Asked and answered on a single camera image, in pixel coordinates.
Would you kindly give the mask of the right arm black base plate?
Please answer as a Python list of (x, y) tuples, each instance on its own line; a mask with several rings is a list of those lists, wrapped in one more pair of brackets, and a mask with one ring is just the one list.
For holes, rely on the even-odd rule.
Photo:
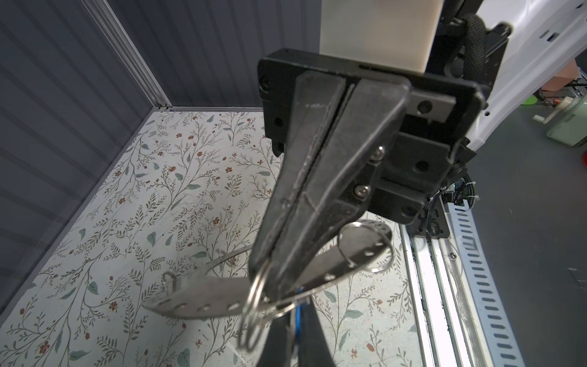
[(432, 195), (414, 222), (408, 226), (409, 232), (422, 238), (447, 239), (450, 237), (450, 228), (444, 205), (452, 203), (462, 209), (471, 209), (476, 200), (475, 181), (465, 173), (455, 183)]

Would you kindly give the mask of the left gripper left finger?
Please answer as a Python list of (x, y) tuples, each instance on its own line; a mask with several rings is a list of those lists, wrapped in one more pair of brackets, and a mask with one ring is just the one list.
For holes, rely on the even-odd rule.
[(271, 323), (257, 367), (290, 367), (294, 348), (293, 312)]

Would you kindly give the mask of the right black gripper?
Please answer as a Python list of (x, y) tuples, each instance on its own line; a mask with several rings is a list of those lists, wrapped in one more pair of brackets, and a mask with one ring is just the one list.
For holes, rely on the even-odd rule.
[(372, 212), (409, 224), (448, 182), (485, 105), (471, 81), (301, 50), (258, 62), (267, 137), (282, 166), (249, 274), (272, 263), (266, 295), (284, 298), (338, 229)]

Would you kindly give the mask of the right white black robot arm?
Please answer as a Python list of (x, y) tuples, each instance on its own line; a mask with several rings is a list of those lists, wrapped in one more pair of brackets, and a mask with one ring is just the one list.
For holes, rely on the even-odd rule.
[(586, 47), (584, 1), (325, 1), (319, 50), (258, 62), (282, 166), (249, 258), (279, 301), (365, 212), (412, 223)]

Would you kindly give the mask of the blue key tag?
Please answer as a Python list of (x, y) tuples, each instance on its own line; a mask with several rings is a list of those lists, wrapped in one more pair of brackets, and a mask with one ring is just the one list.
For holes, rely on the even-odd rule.
[(295, 320), (294, 320), (294, 326), (295, 326), (295, 330), (294, 330), (294, 341), (295, 341), (295, 345), (297, 345), (300, 342), (300, 338), (301, 338), (301, 318), (302, 318), (302, 309), (304, 307), (305, 304), (305, 299), (301, 298), (299, 299), (299, 301), (297, 302), (297, 306), (296, 306), (296, 313), (295, 313)]

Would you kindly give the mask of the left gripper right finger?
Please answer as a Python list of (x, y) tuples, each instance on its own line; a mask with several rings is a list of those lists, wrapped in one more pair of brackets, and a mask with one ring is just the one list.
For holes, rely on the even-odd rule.
[(301, 315), (298, 365), (300, 367), (335, 367), (336, 364), (330, 354), (314, 303), (304, 304)]

